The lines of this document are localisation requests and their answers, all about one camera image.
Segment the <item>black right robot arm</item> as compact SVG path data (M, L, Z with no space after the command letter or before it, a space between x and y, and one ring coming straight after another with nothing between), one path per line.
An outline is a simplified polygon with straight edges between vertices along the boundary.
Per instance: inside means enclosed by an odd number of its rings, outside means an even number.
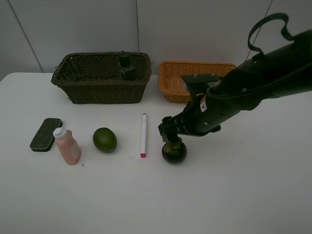
M240 111L250 111L268 98L312 89L312 32L291 38L292 43L267 54L259 53L225 76L182 76L191 101L184 110L165 117L158 129L164 142L178 135L204 136Z

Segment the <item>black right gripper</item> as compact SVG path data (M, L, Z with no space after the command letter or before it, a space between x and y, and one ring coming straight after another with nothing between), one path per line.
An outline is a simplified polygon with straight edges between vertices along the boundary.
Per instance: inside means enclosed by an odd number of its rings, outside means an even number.
M201 137L208 133L215 133L221 130L220 125L215 125L204 119L204 113L200 109L205 95L201 94L193 101L189 101L181 113L172 117L164 117L158 126L162 138L165 142L178 142L178 135Z

